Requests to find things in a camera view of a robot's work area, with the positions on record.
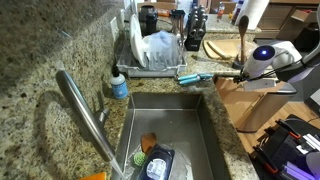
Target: faucet spout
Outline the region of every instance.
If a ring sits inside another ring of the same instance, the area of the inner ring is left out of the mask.
[[[89,136],[92,145],[100,156],[107,162],[114,160],[114,150],[107,140],[106,132],[103,128],[109,115],[109,110],[102,109],[93,114],[72,77],[66,71],[58,71],[56,81],[71,109],[79,116],[80,125],[87,132],[87,136]]]

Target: white robot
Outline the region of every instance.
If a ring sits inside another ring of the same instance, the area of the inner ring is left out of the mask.
[[[317,9],[317,22],[320,26],[320,5]],[[234,78],[234,82],[253,83],[275,74],[279,81],[292,83],[304,79],[318,65],[320,65],[320,43],[303,58],[289,41],[263,45],[251,53],[240,75]],[[270,66],[272,70],[264,73]]]

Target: kitchen sink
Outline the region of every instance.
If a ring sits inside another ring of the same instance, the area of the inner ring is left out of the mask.
[[[219,147],[210,113],[201,94],[133,93],[117,148],[126,179],[137,179],[133,165],[144,133],[175,151],[170,179],[231,179]],[[119,179],[113,171],[111,179]]]

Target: dish soap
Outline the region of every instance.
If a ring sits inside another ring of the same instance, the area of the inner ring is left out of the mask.
[[[111,87],[115,98],[123,99],[128,95],[126,78],[120,74],[117,66],[112,68]]]

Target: cutting board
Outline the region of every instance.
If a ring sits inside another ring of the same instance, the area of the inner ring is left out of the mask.
[[[246,48],[248,50],[250,49],[254,50],[257,46],[258,45],[255,44],[254,42],[246,42]],[[235,58],[240,50],[240,39],[204,40],[203,47],[209,58],[212,58],[212,59]],[[228,56],[228,57],[223,58],[219,54],[224,54],[225,56]]]

